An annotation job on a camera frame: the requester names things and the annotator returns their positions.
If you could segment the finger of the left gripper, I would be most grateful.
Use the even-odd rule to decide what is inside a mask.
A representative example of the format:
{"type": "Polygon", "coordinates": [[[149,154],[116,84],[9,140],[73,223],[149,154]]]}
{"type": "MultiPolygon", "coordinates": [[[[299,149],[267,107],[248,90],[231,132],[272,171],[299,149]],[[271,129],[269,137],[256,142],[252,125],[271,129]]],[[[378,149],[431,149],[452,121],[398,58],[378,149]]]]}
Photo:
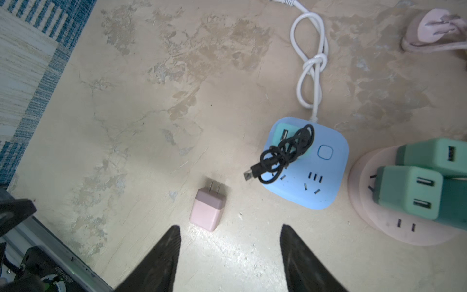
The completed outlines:
{"type": "Polygon", "coordinates": [[[36,213],[33,201],[28,199],[1,201],[0,237],[36,213]]]}

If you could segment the blue charger adapter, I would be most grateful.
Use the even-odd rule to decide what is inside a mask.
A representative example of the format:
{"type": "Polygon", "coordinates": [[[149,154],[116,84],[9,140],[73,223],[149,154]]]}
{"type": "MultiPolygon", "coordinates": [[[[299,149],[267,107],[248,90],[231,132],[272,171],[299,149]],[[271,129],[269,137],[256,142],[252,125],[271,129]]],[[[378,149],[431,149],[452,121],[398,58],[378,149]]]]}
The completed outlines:
{"type": "Polygon", "coordinates": [[[297,125],[292,125],[289,123],[279,123],[274,130],[274,134],[272,135],[271,145],[278,147],[278,145],[289,138],[292,138],[296,135],[298,131],[301,129],[305,129],[305,138],[303,139],[295,139],[295,141],[302,146],[301,149],[301,156],[308,157],[311,154],[311,149],[314,143],[315,138],[315,130],[311,124],[305,124],[301,127],[297,125]]]}

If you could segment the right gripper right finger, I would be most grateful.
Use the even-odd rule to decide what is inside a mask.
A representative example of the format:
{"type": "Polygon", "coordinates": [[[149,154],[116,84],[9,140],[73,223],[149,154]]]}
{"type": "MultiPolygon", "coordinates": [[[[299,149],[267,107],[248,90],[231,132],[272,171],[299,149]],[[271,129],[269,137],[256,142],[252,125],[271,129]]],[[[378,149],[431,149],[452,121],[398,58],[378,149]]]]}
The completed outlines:
{"type": "Polygon", "coordinates": [[[280,248],[290,292],[345,292],[347,289],[326,269],[290,225],[283,225],[280,248]]]}

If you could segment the teal charger adapter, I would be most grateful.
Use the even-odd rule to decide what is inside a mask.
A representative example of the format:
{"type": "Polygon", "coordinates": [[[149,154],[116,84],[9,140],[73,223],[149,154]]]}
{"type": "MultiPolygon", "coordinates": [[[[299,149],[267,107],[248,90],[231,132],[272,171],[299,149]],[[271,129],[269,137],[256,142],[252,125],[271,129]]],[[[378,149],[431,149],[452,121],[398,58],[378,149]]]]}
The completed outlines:
{"type": "Polygon", "coordinates": [[[467,181],[445,179],[440,200],[439,215],[435,222],[466,231],[467,181]]]}

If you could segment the green charger adapter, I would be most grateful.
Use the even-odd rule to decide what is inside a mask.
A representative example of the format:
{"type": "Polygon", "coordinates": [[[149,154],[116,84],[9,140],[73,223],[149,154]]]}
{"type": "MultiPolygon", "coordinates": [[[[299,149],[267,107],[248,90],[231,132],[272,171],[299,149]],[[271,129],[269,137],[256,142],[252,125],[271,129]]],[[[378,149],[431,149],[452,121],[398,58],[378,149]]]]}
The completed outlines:
{"type": "Polygon", "coordinates": [[[377,170],[373,200],[383,208],[427,220],[439,216],[443,175],[416,166],[389,165],[377,170]]]}
{"type": "Polygon", "coordinates": [[[398,148],[395,164],[435,170],[447,178],[466,178],[467,143],[436,138],[406,144],[398,148]]]}

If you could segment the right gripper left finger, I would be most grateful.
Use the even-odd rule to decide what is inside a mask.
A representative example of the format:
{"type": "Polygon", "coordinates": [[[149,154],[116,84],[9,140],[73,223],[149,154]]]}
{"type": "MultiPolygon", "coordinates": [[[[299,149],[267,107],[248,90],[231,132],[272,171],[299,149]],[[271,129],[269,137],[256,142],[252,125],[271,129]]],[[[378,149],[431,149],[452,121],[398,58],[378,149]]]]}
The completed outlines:
{"type": "Polygon", "coordinates": [[[115,291],[172,292],[180,248],[180,227],[173,225],[115,291]]]}

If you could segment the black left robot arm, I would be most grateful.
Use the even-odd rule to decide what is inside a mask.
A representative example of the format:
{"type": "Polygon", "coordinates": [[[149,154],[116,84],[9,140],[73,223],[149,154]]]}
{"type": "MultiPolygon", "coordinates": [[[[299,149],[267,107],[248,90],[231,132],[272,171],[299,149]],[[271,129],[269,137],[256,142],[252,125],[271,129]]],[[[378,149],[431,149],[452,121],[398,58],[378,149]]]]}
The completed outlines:
{"type": "MultiPolygon", "coordinates": [[[[36,212],[28,199],[1,202],[1,236],[6,235],[36,212]]],[[[20,264],[7,258],[7,242],[1,242],[1,268],[14,275],[13,280],[1,278],[2,292],[81,292],[83,289],[41,248],[29,248],[20,264]]]]}

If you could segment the pink charger adapter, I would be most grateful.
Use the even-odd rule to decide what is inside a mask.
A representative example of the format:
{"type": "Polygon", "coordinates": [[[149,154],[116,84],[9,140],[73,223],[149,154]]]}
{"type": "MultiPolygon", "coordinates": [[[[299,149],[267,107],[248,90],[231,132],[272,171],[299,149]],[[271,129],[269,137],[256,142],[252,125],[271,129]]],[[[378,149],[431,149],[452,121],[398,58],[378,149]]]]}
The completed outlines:
{"type": "Polygon", "coordinates": [[[227,191],[224,184],[205,176],[193,201],[189,221],[206,231],[215,231],[227,203],[227,191]]]}

